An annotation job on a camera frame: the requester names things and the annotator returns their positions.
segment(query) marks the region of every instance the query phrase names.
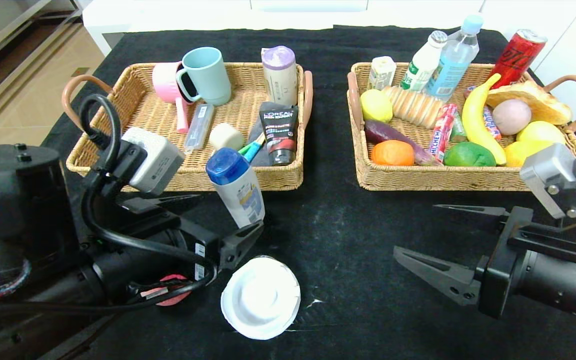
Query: light blue mug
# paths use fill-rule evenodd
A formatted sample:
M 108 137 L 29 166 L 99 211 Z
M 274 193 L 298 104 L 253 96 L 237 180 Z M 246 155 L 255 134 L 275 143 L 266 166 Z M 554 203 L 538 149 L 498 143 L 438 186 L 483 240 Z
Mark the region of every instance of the light blue mug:
M 203 99 L 212 105 L 224 105 L 231 99 L 231 81 L 228 80 L 222 52 L 214 47 L 198 47 L 181 59 L 183 68 L 176 72 L 176 83 L 190 103 Z M 197 96 L 190 96 L 181 77 L 188 74 Z

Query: black tablecloth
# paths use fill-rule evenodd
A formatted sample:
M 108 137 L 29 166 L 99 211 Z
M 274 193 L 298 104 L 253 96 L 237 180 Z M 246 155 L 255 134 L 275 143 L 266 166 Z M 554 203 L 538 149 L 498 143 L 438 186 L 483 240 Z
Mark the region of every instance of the black tablecloth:
M 249 256 L 287 264 L 302 301 L 289 330 L 269 341 L 248 339 L 226 322 L 220 294 L 230 273 L 181 305 L 122 316 L 83 359 L 576 359 L 576 317 L 511 297 L 503 319 L 460 307 L 393 260 L 393 246 L 473 267 L 496 239 L 458 224 L 437 203 L 531 207 L 530 193 L 366 191 L 355 174 L 346 74 L 356 62 L 390 55 L 407 62 L 432 29 L 336 27 L 327 30 L 162 31 L 126 34 L 94 73 L 114 84 L 140 62 L 171 62 L 199 46 L 227 62 L 258 62 L 259 49 L 283 44 L 314 76 L 306 131 L 304 182 L 296 191 L 265 192 L 266 228 Z M 498 32 L 478 35 L 474 62 L 491 63 L 506 45 Z M 73 101 L 96 92 L 86 85 Z M 62 116 L 44 141 L 66 159 L 80 132 Z M 68 174 L 76 202 L 81 178 Z M 218 233 L 235 229 L 217 194 L 186 213 Z

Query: orange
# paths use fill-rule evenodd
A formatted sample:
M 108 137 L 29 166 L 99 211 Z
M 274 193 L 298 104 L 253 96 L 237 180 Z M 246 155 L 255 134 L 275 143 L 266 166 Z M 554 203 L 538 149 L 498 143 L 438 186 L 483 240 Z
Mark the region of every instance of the orange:
M 412 166 L 415 152 L 409 143 L 387 140 L 374 146 L 371 158 L 380 166 Z

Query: pink cup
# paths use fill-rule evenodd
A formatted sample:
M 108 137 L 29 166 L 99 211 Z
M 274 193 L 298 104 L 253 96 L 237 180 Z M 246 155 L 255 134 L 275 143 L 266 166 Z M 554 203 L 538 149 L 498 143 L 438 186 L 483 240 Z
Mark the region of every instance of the pink cup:
M 177 84 L 177 71 L 181 61 L 176 63 L 158 63 L 152 69 L 152 86 L 157 95 L 166 103 L 176 104 L 176 130 L 180 134 L 188 132 L 188 106 Z

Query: yellow banana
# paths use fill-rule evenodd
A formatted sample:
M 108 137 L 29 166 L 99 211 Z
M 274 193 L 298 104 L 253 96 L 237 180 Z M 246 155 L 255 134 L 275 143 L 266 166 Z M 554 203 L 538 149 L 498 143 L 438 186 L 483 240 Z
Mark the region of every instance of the yellow banana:
M 506 153 L 486 129 L 482 115 L 490 87 L 498 82 L 500 78 L 501 75 L 499 73 L 494 73 L 486 82 L 477 86 L 468 95 L 466 102 L 463 104 L 461 120 L 463 121 L 463 128 L 466 130 L 468 141 L 490 150 L 490 153 L 494 156 L 494 162 L 498 166 L 504 166 L 506 164 Z

